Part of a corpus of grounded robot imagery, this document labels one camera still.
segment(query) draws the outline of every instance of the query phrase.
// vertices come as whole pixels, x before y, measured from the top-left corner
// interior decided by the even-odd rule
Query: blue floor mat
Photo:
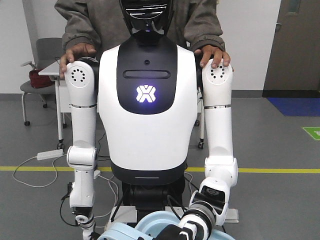
[[[288,117],[320,117],[320,98],[267,97]]]

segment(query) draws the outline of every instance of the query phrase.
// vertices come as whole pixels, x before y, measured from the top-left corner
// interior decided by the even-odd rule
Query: human hand
[[[81,57],[94,57],[97,51],[92,44],[78,43],[65,51],[65,54],[60,58],[59,75],[61,79],[65,78],[67,64],[73,63]]]
[[[222,51],[220,48],[212,45],[205,45],[201,49],[194,51],[194,54],[199,56],[202,54],[202,59],[200,61],[200,67],[204,68],[209,62],[211,56],[213,56],[212,68],[218,67],[221,59],[223,58],[223,66],[228,67],[231,61],[229,54],[226,51]]]

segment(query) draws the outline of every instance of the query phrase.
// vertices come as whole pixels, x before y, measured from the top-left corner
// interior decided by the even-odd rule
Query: gray door
[[[318,91],[319,86],[320,0],[282,0],[264,90]]]

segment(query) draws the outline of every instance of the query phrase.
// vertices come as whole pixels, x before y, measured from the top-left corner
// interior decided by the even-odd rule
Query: gray chair
[[[36,41],[36,51],[38,57],[38,61],[36,62],[36,64],[33,64],[31,61],[27,61],[21,64],[21,67],[30,65],[33,69],[44,69],[50,64],[52,64],[57,58],[60,58],[64,54],[62,50],[62,39],[58,37],[40,38]],[[48,104],[44,95],[56,93],[54,84],[42,88],[33,88],[30,82],[30,80],[26,81],[20,86],[20,90],[23,92],[21,102],[23,122],[25,126],[30,125],[30,121],[27,120],[26,114],[26,95],[38,94],[41,97],[41,100],[43,101],[43,108],[47,108]]]

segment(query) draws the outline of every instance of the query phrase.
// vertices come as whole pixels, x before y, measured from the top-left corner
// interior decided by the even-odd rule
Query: green floor sign
[[[320,127],[303,127],[303,129],[314,138],[320,140]]]

